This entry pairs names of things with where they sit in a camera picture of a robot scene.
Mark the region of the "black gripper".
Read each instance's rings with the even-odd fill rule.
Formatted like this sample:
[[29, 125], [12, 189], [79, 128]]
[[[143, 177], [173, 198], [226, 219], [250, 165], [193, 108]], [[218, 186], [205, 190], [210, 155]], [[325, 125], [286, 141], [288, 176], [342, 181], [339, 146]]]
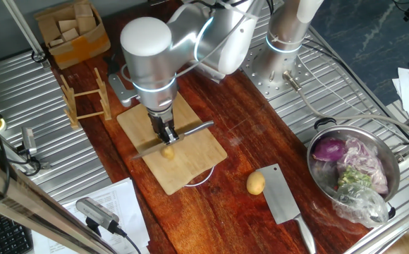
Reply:
[[179, 140], [179, 136], [174, 129], [173, 108], [168, 107], [162, 111], [148, 109], [148, 116], [158, 137], [167, 144], [173, 144]]

